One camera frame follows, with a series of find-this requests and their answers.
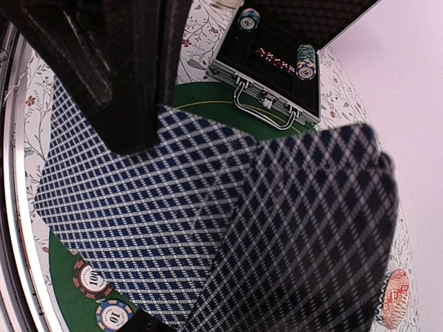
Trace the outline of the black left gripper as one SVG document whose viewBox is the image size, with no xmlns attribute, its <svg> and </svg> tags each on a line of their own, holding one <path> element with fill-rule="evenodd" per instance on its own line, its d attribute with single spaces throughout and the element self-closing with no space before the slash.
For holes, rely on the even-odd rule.
<svg viewBox="0 0 443 332">
<path fill-rule="evenodd" d="M 51 67 L 117 154 L 158 144 L 190 1 L 2 1 L 1 14 Z"/>
</svg>

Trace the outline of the red black 100 chip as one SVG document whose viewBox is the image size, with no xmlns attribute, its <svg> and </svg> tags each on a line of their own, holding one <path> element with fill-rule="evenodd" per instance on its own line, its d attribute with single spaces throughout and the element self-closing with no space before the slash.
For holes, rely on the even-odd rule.
<svg viewBox="0 0 443 332">
<path fill-rule="evenodd" d="M 73 267 L 73 284 L 93 300 L 104 299 L 113 292 L 112 287 L 83 260 L 77 261 Z"/>
</svg>

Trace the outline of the blue peach 10 chip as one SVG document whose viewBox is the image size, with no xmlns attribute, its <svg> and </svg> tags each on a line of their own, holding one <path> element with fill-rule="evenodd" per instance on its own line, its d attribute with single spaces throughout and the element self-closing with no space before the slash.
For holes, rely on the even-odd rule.
<svg viewBox="0 0 443 332">
<path fill-rule="evenodd" d="M 96 309 L 96 322 L 103 331 L 114 332 L 132 319 L 133 315 L 133 310 L 126 302 L 110 299 Z"/>
</svg>

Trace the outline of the short poker chip stack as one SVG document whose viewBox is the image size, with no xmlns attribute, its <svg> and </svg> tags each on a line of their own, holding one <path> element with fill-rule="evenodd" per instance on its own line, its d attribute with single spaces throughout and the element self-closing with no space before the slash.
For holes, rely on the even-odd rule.
<svg viewBox="0 0 443 332">
<path fill-rule="evenodd" d="M 260 14 L 254 8 L 243 9 L 237 18 L 237 23 L 241 30 L 251 32 L 255 30 L 260 23 Z"/>
</svg>

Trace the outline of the grey playing card deck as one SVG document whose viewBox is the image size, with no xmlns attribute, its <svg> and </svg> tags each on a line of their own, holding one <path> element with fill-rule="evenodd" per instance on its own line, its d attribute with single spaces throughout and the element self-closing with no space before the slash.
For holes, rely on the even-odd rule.
<svg viewBox="0 0 443 332">
<path fill-rule="evenodd" d="M 397 220 L 360 123 L 256 145 L 184 331 L 369 331 Z"/>
</svg>

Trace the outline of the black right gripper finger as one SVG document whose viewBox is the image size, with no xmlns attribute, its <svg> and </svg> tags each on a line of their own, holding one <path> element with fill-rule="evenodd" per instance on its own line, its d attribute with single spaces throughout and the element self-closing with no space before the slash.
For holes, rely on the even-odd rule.
<svg viewBox="0 0 443 332">
<path fill-rule="evenodd" d="M 154 316 L 138 309 L 129 320 L 123 324 L 118 332 L 159 332 L 162 331 L 162 323 Z"/>
</svg>

